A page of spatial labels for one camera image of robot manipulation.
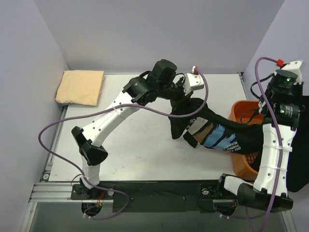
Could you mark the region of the black graphic t shirt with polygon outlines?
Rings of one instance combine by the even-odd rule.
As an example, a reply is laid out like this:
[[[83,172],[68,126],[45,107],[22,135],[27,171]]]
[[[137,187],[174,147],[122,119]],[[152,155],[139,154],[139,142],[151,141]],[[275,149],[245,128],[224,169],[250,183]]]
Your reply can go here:
[[[208,149],[227,152],[238,144],[237,134],[244,128],[216,114],[207,105],[190,117],[170,117],[169,121],[173,140],[182,137],[193,148],[200,144]]]

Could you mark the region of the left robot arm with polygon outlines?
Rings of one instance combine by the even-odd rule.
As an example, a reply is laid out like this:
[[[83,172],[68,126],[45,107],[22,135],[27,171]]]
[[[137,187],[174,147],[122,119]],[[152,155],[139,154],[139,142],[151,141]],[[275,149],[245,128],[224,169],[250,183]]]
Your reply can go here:
[[[125,119],[157,98],[179,101],[191,94],[192,81],[184,75],[176,83],[177,66],[166,60],[158,61],[151,71],[145,71],[129,80],[110,104],[111,111],[96,118],[90,124],[71,131],[82,156],[83,177],[80,178],[82,194],[88,199],[99,195],[99,171],[108,152],[102,146],[104,140]]]

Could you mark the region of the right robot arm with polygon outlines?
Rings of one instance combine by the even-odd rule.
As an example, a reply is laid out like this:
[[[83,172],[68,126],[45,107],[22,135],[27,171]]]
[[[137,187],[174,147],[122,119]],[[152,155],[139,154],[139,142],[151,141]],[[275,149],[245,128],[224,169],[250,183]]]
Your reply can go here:
[[[267,212],[290,210],[293,200],[286,186],[287,166],[292,141],[299,124],[300,109],[292,103],[297,74],[276,70],[262,93],[259,111],[263,115],[263,150],[258,175],[250,184],[238,177],[223,174],[215,186],[221,198],[233,193],[239,205]]]

